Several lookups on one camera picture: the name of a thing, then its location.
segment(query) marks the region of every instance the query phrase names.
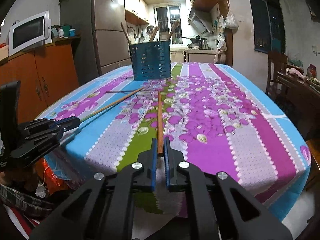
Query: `refrigerator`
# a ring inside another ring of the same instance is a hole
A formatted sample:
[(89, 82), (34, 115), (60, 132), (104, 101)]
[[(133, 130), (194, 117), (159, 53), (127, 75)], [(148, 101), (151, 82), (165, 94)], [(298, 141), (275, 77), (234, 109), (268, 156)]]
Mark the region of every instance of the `refrigerator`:
[(80, 33), (74, 51), (79, 84), (120, 66), (131, 65), (126, 37), (124, 0), (65, 0), (60, 5), (60, 24)]

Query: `white cable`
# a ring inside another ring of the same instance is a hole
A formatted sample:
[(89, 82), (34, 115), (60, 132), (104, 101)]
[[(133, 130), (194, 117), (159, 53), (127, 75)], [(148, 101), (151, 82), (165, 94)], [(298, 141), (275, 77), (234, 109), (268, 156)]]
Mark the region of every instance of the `white cable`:
[(42, 187), (44, 185), (44, 175), (45, 175), (45, 171), (47, 170), (47, 168), (49, 168), (49, 166), (47, 166), (45, 169), (44, 169), (44, 172), (43, 172), (43, 183), (41, 185), (39, 185), (38, 187)]

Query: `striped tablecloth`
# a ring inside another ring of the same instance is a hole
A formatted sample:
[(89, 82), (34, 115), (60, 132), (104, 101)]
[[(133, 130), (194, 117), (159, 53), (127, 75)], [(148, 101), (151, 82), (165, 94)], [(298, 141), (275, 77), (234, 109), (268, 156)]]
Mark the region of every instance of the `striped tablecloth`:
[[(131, 66), (121, 67), (79, 87), (39, 118), (81, 119), (142, 86), (64, 135), (60, 148), (45, 157), (58, 178), (77, 187), (96, 171), (108, 175), (135, 162), (157, 135), (160, 92), (164, 135), (172, 148), (204, 172), (226, 171), (280, 220), (287, 215), (308, 177), (309, 149), (274, 102), (229, 66), (174, 63), (171, 79), (147, 82), (134, 81)], [(162, 159), (156, 182), (153, 194), (137, 195), (137, 205), (184, 216), (184, 194), (165, 190)]]

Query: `green stripe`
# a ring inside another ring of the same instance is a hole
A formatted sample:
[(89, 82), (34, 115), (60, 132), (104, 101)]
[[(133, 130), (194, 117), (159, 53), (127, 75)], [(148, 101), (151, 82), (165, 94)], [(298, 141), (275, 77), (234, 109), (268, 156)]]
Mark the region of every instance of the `green stripe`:
[[(164, 102), (164, 100), (166, 99), (167, 93), (174, 92), (175, 83), (172, 83), (171, 81), (175, 79), (177, 75), (180, 75), (181, 68), (182, 68), (182, 64), (177, 64), (172, 69), (171, 71), (172, 78), (166, 80), (166, 84), (168, 86), (164, 87), (164, 90), (161, 92), (162, 102)], [(164, 103), (163, 112), (165, 112), (165, 110), (170, 106), (171, 106), (170, 103)], [(154, 109), (148, 111), (147, 113), (158, 113), (158, 107), (154, 107)], [(117, 166), (117, 171), (120, 171), (129, 163), (133, 163), (137, 161), (137, 158), (140, 152), (147, 151), (151, 148), (152, 138), (157, 138), (157, 132), (155, 128), (150, 126), (150, 124), (155, 121), (157, 121), (157, 118), (154, 118), (149, 121), (147, 121), (145, 118), (142, 120), (142, 122), (140, 123), (137, 129), (137, 132), (134, 134), (132, 141), (128, 146), (127, 151), (125, 152), (125, 155), (122, 157), (122, 161), (120, 161), (120, 164)], [(145, 134), (139, 135), (138, 134), (139, 129), (142, 127), (147, 127), (148, 132)], [(143, 208), (146, 212), (163, 214), (163, 212), (157, 208), (156, 198), (152, 193), (136, 193), (135, 199), (136, 199), (136, 206)]]

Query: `wooden chopstick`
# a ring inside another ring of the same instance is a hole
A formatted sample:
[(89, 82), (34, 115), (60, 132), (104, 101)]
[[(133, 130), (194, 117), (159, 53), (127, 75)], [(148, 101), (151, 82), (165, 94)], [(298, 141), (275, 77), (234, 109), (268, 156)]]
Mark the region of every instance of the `wooden chopstick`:
[(149, 39), (149, 42), (153, 42), (153, 40), (155, 39), (155, 36), (156, 36), (158, 30), (159, 30), (159, 26), (156, 26), (156, 28), (154, 29), (153, 33), (151, 34), (151, 37), (150, 37), (150, 39)]
[(163, 156), (163, 123), (161, 93), (158, 92), (158, 157)]
[(178, 21), (176, 21), (176, 22), (174, 23), (174, 25), (172, 26), (171, 32), (170, 32), (170, 34), (169, 34), (169, 37), (167, 38), (167, 41), (169, 41), (169, 40), (171, 39), (171, 36), (172, 36), (174, 30), (176, 29), (176, 27), (178, 27), (179, 23), (180, 23), (180, 20), (178, 20)]
[(134, 95), (135, 93), (138, 93), (141, 89), (143, 89), (143, 88), (139, 88), (139, 89), (131, 92), (130, 94), (128, 94), (128, 95), (126, 95), (126, 96), (118, 99), (117, 101), (114, 101), (113, 103), (111, 103), (111, 104), (109, 104), (109, 105), (101, 108), (100, 110), (95, 111), (95, 112), (93, 112), (92, 114), (89, 114), (89, 115), (86, 116), (85, 118), (81, 119), (80, 122), (84, 122), (84, 121), (88, 120), (89, 118), (95, 116), (96, 114), (99, 114), (99, 113), (101, 113), (102, 111), (108, 109), (109, 107), (112, 107), (112, 106), (114, 106), (114, 105), (116, 105), (116, 104), (121, 103), (123, 100), (126, 100), (127, 98), (129, 98), (130, 96)]
[(127, 34), (127, 31), (126, 31), (126, 29), (124, 28), (124, 26), (123, 26), (122, 23), (121, 23), (121, 28), (122, 28), (122, 30), (123, 30), (123, 32), (124, 32), (125, 37), (127, 38), (127, 41), (128, 41), (128, 43), (129, 43), (129, 45), (131, 45), (131, 42), (130, 42), (129, 37), (128, 37), (128, 34)]

